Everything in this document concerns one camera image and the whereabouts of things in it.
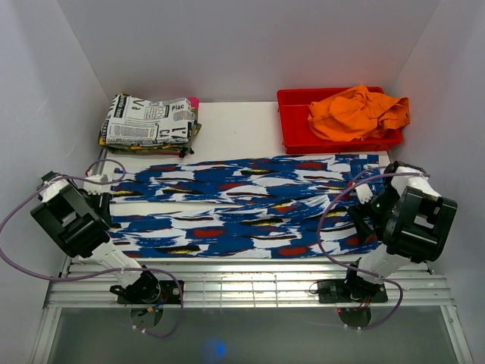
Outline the blue white patterned trousers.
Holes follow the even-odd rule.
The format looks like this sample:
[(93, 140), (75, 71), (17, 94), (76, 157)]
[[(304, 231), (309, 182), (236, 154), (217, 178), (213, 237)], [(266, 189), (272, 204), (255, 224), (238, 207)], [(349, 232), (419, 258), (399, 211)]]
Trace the blue white patterned trousers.
[(347, 208), (330, 203), (377, 154), (279, 155), (116, 170), (112, 242), (133, 258), (297, 259), (363, 254)]

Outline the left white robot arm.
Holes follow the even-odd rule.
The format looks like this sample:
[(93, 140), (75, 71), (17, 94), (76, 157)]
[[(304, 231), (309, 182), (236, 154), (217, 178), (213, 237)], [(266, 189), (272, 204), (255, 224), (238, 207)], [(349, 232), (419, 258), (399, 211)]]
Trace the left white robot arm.
[(110, 291), (128, 303), (160, 301), (159, 280), (111, 241), (106, 193), (80, 189), (53, 171), (42, 177), (37, 191), (40, 204), (30, 214), (65, 254), (114, 269), (118, 284)]

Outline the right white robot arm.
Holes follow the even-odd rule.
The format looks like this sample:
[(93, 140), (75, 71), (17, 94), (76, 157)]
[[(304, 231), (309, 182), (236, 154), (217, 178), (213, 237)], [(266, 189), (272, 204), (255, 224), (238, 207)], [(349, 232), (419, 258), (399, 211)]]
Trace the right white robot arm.
[(456, 201), (432, 188), (424, 169), (393, 162), (384, 173), (378, 194), (362, 184), (355, 188), (358, 204), (347, 208), (358, 242), (380, 243), (347, 271), (342, 290), (351, 301), (376, 295), (383, 280), (403, 266), (436, 261), (458, 210)]

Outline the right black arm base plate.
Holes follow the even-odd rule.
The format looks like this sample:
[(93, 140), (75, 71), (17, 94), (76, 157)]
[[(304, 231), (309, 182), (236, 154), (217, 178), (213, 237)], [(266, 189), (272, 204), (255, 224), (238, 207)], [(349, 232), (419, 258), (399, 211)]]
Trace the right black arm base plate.
[(317, 284), (319, 303), (387, 303), (383, 284), (356, 284), (347, 279), (322, 280)]

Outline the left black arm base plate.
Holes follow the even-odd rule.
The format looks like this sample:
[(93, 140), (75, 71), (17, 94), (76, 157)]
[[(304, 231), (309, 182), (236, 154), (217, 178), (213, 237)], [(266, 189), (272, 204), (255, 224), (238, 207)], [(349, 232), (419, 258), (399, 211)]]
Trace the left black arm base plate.
[(110, 292), (117, 296), (116, 302), (124, 305), (149, 305), (161, 306), (164, 304), (180, 304), (183, 295), (184, 282), (179, 281), (180, 286), (173, 281), (161, 280), (150, 284), (147, 288), (134, 289), (111, 286)]

